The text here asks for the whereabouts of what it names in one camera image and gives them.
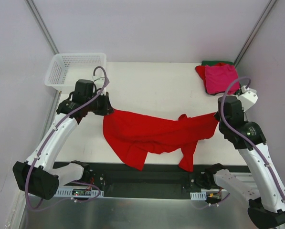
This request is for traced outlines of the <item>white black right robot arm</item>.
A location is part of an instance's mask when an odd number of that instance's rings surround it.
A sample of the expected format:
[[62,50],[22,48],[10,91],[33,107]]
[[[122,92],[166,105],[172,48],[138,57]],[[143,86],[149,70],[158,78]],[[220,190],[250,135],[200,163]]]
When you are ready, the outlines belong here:
[[218,99],[219,131],[246,162],[257,186],[250,188],[222,164],[205,169],[194,183],[200,188],[221,187],[247,207],[252,223],[259,229],[276,229],[285,224],[285,186],[271,160],[266,138],[255,122],[244,119],[242,102],[236,96]]

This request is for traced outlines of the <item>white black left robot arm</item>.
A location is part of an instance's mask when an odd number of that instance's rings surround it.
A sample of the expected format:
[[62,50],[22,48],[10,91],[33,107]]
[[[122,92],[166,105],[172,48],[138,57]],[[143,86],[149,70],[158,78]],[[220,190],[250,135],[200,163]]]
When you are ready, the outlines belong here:
[[59,104],[50,129],[35,151],[25,162],[17,161],[13,166],[19,189],[50,200],[59,187],[68,183],[89,184],[91,171],[87,163],[75,160],[57,169],[53,166],[67,138],[89,112],[105,116],[113,111],[105,87],[97,88],[91,80],[78,80],[74,91]]

